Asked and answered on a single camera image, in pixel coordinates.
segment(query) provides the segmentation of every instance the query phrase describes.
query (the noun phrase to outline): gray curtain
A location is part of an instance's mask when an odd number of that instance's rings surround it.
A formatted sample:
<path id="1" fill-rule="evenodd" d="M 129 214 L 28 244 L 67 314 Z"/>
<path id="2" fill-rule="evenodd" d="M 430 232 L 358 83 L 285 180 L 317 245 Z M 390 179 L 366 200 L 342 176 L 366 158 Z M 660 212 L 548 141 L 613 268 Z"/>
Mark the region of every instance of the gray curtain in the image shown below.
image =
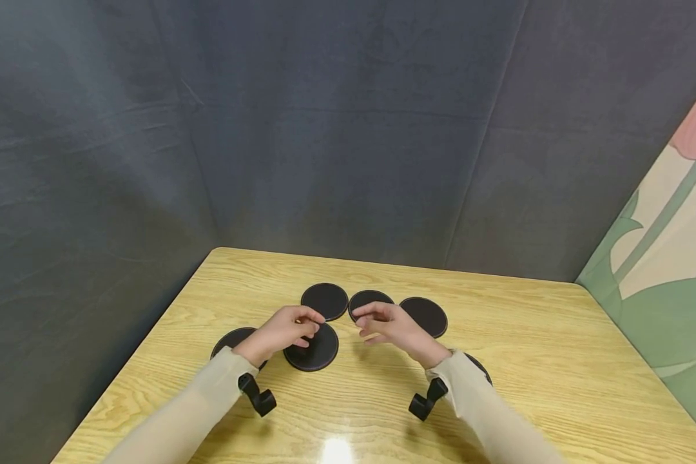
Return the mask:
<path id="1" fill-rule="evenodd" d="M 0 463 L 44 464 L 217 244 L 147 4 L 0 1 Z"/>
<path id="2" fill-rule="evenodd" d="M 0 463 L 217 245 L 571 282 L 696 98 L 696 0 L 0 0 Z"/>

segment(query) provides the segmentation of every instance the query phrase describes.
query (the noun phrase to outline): beige sleeve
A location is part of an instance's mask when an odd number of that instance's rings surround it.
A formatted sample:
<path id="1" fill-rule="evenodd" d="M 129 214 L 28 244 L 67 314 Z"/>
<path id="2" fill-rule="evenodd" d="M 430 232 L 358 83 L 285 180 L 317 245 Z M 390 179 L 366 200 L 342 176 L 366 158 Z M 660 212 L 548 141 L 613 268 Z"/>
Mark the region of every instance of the beige sleeve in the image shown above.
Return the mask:
<path id="1" fill-rule="evenodd" d="M 564 463 L 540 431 L 519 416 L 485 379 L 485 373 L 461 351 L 426 371 L 428 380 L 440 377 L 446 399 L 456 416 L 474 432 L 481 451 L 492 464 Z"/>
<path id="2" fill-rule="evenodd" d="M 168 404 L 132 430 L 104 464 L 185 464 L 240 397 L 237 380 L 258 370 L 224 347 Z"/>

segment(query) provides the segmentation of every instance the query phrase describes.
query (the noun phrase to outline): black bracket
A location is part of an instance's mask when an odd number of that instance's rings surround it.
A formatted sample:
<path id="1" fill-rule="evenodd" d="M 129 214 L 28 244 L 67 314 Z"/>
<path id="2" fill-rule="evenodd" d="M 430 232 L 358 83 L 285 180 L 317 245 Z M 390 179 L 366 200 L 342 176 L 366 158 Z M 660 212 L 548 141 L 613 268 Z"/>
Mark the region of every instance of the black bracket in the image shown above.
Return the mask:
<path id="1" fill-rule="evenodd" d="M 260 417 L 265 416 L 276 407 L 275 396 L 270 390 L 260 392 L 260 387 L 257 386 L 255 377 L 251 373 L 241 375 L 240 379 L 237 380 L 237 386 L 250 399 L 254 410 L 260 414 Z"/>
<path id="2" fill-rule="evenodd" d="M 415 394 L 412 397 L 410 403 L 410 412 L 415 415 L 417 419 L 425 421 L 433 410 L 433 406 L 436 405 L 436 401 L 440 400 L 444 395 L 449 392 L 449 387 L 440 380 L 439 378 L 430 381 L 430 386 L 428 387 L 427 398 Z"/>

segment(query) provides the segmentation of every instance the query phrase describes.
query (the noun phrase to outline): coaster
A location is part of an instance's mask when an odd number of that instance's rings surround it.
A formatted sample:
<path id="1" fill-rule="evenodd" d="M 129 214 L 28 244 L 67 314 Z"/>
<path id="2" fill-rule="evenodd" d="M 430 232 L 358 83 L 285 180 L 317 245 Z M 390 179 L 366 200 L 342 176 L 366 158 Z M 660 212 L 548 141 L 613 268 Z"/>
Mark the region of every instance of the coaster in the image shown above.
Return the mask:
<path id="1" fill-rule="evenodd" d="M 382 302 L 394 304 L 392 298 L 388 297 L 386 293 L 379 292 L 378 290 L 362 290 L 350 298 L 348 303 L 348 316 L 356 322 L 356 317 L 353 316 L 353 309 L 362 307 L 365 304 L 373 302 Z"/>
<path id="2" fill-rule="evenodd" d="M 234 329 L 234 331 L 231 331 L 230 333 L 227 333 L 227 335 L 223 336 L 219 342 L 215 346 L 213 346 L 213 350 L 211 351 L 211 357 L 215 357 L 217 353 L 219 353 L 223 347 L 230 347 L 234 348 L 240 343 L 245 341 L 245 338 L 249 337 L 251 333 L 255 332 L 255 329 L 253 327 L 240 327 L 239 329 Z M 268 361 L 263 361 L 263 363 L 260 365 L 258 370 L 261 370 L 264 368 Z"/>
<path id="3" fill-rule="evenodd" d="M 301 304 L 322 314 L 325 321 L 335 321 L 348 308 L 348 294 L 335 284 L 315 284 L 304 291 Z"/>
<path id="4" fill-rule="evenodd" d="M 427 298 L 413 296 L 399 305 L 433 338 L 439 338 L 449 328 L 449 318 L 446 317 L 446 313 L 438 304 Z"/>
<path id="5" fill-rule="evenodd" d="M 299 371 L 314 372 L 327 367 L 338 354 L 338 334 L 328 324 L 320 324 L 314 338 L 305 338 L 309 347 L 292 345 L 284 350 L 286 361 Z"/>
<path id="6" fill-rule="evenodd" d="M 470 360 L 471 362 L 474 362 L 474 365 L 475 365 L 476 367 L 479 367 L 479 369 L 485 373 L 485 377 L 487 377 L 488 382 L 490 382 L 490 385 L 492 385 L 492 379 L 490 379 L 490 374 L 489 374 L 488 371 L 485 369 L 485 366 L 483 366 L 483 363 L 477 361 L 473 356 L 469 356 L 469 355 L 466 354 L 466 353 L 464 353 L 464 355 L 465 355 L 467 358 L 469 358 L 469 360 Z"/>

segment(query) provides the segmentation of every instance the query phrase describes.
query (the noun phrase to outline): finger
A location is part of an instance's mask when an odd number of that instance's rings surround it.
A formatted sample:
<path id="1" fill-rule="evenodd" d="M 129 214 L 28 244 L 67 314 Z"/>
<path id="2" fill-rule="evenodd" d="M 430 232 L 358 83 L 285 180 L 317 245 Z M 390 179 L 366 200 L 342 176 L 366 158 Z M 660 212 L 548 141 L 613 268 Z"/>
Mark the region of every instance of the finger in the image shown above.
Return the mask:
<path id="1" fill-rule="evenodd" d="M 305 322 L 298 324 L 298 328 L 298 333 L 300 336 L 312 338 L 314 337 L 314 334 L 319 331 L 320 324 L 309 321 L 308 319 Z"/>
<path id="2" fill-rule="evenodd" d="M 387 343 L 390 339 L 386 335 L 378 335 L 374 338 L 368 338 L 363 342 L 368 346 L 377 345 L 377 343 Z"/>
<path id="3" fill-rule="evenodd" d="M 325 317 L 318 313 L 309 306 L 292 306 L 294 319 L 308 318 L 310 321 L 317 322 L 318 324 L 325 323 Z"/>
<path id="4" fill-rule="evenodd" d="M 359 318 L 361 316 L 367 316 L 367 314 L 376 314 L 376 316 L 380 316 L 380 318 L 389 321 L 392 316 L 393 307 L 393 304 L 383 302 L 368 303 L 354 309 L 353 316 Z"/>
<path id="5" fill-rule="evenodd" d="M 382 335 L 387 334 L 387 329 L 390 326 L 389 322 L 377 321 L 374 318 L 364 316 L 356 321 L 356 325 L 362 328 L 362 333 L 366 335 L 371 335 L 372 333 L 381 333 Z"/>
<path id="6" fill-rule="evenodd" d="M 304 338 L 297 338 L 291 345 L 298 346 L 300 348 L 309 348 L 309 342 Z"/>

